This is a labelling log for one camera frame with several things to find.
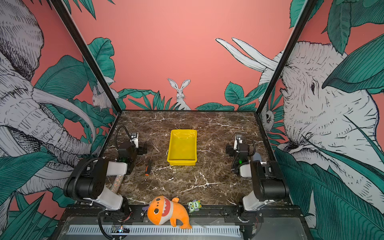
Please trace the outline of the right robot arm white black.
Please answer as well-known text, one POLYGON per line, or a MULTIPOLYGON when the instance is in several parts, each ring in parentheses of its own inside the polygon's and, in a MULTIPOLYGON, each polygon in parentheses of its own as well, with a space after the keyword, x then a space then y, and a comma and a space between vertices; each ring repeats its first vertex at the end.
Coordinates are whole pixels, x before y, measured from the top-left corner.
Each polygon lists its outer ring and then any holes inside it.
POLYGON ((290 190, 278 162, 264 162, 259 153, 250 153, 250 146, 242 143, 236 147, 227 145, 226 154, 234 158, 232 171, 252 180, 252 191, 243 197, 245 211, 255 212, 289 197, 290 190))

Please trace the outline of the small green circuit board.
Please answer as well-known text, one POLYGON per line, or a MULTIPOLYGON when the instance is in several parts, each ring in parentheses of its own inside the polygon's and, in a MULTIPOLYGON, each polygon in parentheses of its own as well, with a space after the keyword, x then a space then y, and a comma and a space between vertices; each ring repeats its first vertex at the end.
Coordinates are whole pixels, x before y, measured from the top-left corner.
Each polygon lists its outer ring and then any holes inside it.
POLYGON ((131 229, 128 226, 112 226, 111 233, 116 235, 124 235, 130 233, 131 229))

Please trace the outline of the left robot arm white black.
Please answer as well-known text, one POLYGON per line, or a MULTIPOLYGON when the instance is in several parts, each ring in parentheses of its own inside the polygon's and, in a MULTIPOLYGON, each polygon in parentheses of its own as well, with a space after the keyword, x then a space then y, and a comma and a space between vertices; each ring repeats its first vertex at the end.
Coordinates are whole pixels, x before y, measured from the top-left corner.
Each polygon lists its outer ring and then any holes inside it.
POLYGON ((118 149, 117 162, 104 158, 80 160, 65 183, 65 197, 90 205, 95 204, 109 211, 123 209, 127 200, 105 185, 106 178, 130 175, 137 156, 144 155, 147 151, 146 144, 140 146, 128 143, 118 149))

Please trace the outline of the small green monster toy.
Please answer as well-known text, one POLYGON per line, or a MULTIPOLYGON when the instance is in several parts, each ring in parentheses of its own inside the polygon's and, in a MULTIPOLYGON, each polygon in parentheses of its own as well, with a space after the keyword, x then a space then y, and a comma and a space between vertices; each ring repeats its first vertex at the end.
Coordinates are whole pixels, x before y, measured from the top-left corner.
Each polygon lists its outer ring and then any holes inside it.
POLYGON ((201 201, 193 200, 192 202, 188 202, 189 213, 197 212, 202 208, 201 201))

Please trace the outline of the yellow plastic bin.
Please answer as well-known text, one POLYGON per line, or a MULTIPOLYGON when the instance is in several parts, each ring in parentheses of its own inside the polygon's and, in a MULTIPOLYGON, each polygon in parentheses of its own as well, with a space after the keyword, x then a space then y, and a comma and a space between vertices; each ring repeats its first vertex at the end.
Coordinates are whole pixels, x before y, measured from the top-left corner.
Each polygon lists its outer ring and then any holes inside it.
POLYGON ((167 156, 171 166, 195 166, 197 162, 197 131, 172 130, 167 156))

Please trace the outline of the orange shark plush toy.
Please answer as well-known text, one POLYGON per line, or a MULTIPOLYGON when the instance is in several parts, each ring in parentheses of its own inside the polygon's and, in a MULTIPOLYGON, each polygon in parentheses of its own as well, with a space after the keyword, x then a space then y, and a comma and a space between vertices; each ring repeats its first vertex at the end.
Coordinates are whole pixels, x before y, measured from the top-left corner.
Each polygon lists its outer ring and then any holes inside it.
POLYGON ((158 196, 147 207, 147 216, 154 225, 163 225, 170 221, 172 227, 177 227, 177 220, 182 222, 180 229, 192 229, 190 217, 186 208, 179 203, 179 198, 169 200, 165 196, 158 196))

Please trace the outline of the orange black handled screwdriver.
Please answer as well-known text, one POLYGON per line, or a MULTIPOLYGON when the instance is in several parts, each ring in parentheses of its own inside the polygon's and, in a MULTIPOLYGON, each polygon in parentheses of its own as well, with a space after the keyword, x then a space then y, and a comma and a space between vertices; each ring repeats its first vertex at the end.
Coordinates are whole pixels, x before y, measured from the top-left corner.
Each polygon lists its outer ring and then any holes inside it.
POLYGON ((152 158, 154 154, 155 149, 153 149, 150 159, 147 162, 146 170, 145 170, 145 176, 149 176, 152 170, 152 158))

